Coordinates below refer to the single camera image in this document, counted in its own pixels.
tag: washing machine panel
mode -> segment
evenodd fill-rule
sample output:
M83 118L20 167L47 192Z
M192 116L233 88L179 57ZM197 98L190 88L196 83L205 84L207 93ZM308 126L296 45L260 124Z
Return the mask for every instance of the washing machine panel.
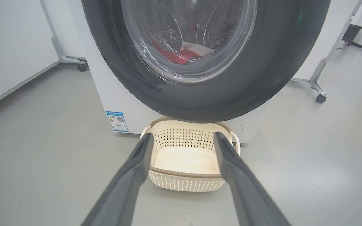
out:
M328 5L83 1L94 40L118 80L154 111L195 123L234 119L274 96L311 51Z
M82 4L79 4L77 0L70 1L70 4L76 28L85 48L89 69L107 117L107 124L112 126L107 112L122 113L127 126L126 131L113 130L121 133L140 134L151 122L165 116L147 107L122 85L104 60L94 41L85 19ZM242 143L249 143L253 139L269 104L270 100L245 115L223 123L239 136Z

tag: sticker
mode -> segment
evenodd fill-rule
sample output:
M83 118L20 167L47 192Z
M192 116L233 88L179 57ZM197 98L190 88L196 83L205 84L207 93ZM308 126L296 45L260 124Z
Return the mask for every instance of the sticker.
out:
M122 112L107 111L108 120L110 120L112 130L115 132L128 132L127 123L125 123Z

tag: washing machine door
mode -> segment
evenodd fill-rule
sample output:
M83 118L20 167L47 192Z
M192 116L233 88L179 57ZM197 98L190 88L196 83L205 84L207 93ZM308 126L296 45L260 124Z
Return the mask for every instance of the washing machine door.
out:
M329 0L83 0L99 50L153 110L212 123L241 116L294 76Z

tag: gray floor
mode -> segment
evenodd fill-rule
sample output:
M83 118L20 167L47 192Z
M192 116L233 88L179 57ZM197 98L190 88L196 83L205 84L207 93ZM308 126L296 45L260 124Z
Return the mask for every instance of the gray floor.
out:
M316 103L305 83L273 99L241 156L295 226L362 225L362 50L337 50ZM53 68L0 101L0 226L79 225L136 145L113 133L90 73ZM237 225L228 185L141 187L133 225Z

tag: laundry basket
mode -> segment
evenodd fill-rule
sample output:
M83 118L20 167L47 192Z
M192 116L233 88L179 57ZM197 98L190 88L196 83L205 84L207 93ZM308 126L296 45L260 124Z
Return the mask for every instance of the laundry basket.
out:
M162 118L143 130L155 137L149 177L165 189L206 192L219 189L224 180L220 175L214 150L213 133L222 132L235 139L240 155L240 141L221 123L196 124Z

